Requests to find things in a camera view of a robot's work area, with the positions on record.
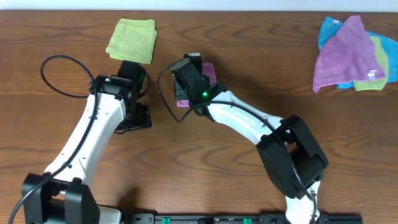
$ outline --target pile of towels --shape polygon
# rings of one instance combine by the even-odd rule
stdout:
[[[354,87],[356,91],[382,90],[398,80],[398,43],[365,30],[360,16],[344,23],[326,17],[313,75],[315,93],[323,86]]]

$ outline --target yellow-green cloth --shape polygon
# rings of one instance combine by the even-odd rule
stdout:
[[[156,36],[155,21],[152,19],[121,19],[105,51],[113,59],[150,64]]]
[[[381,47],[380,38],[371,37],[376,48],[374,49],[374,54],[376,56],[377,63],[383,68],[384,74],[386,74],[385,78],[381,78],[374,81],[368,82],[358,82],[354,81],[354,87],[356,91],[361,90],[382,90],[387,83],[389,69],[388,69],[388,56]]]

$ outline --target white wall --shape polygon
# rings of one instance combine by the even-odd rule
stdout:
[[[398,12],[398,0],[0,0],[0,9]]]

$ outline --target green connector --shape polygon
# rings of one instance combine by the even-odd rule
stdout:
[[[162,219],[162,224],[170,224],[171,223],[171,219],[170,218],[163,218]]]
[[[251,218],[244,218],[243,224],[251,224]]]

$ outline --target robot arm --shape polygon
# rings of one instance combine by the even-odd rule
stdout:
[[[56,175],[54,177],[55,179],[72,182],[74,178],[79,178],[82,180],[82,184],[86,184],[91,188],[95,170],[102,154],[104,153],[105,147],[108,144],[113,131],[123,121],[126,115],[124,100],[117,100],[114,95],[99,93],[98,103],[99,110],[96,115],[96,120],[93,123],[86,141],[70,166]],[[55,172],[76,149],[76,146],[90,120],[93,105],[94,95],[90,95],[87,99],[85,111],[75,130],[61,153],[46,168],[44,171],[45,173]]]
[[[24,202],[26,223],[121,222],[121,211],[97,205],[90,188],[98,162],[114,131],[126,132],[152,126],[147,106],[137,103],[145,75],[146,71],[138,63],[123,61],[117,76],[98,75],[91,83],[85,111],[61,153],[46,168],[44,175],[29,174],[22,184],[22,194],[26,195],[72,155],[93,113],[96,88],[97,114],[85,142],[66,169]],[[58,194],[65,194],[65,199],[53,197]]]
[[[289,222],[308,224],[314,214],[319,217],[314,201],[316,204],[328,160],[305,123],[294,115],[286,120],[271,116],[239,100],[220,84],[210,86],[208,77],[200,73],[200,55],[184,57],[170,70],[185,90],[191,109],[233,128],[257,146],[271,181],[286,195]],[[265,119],[274,130],[265,125]],[[289,153],[284,144],[293,143],[297,147]]]

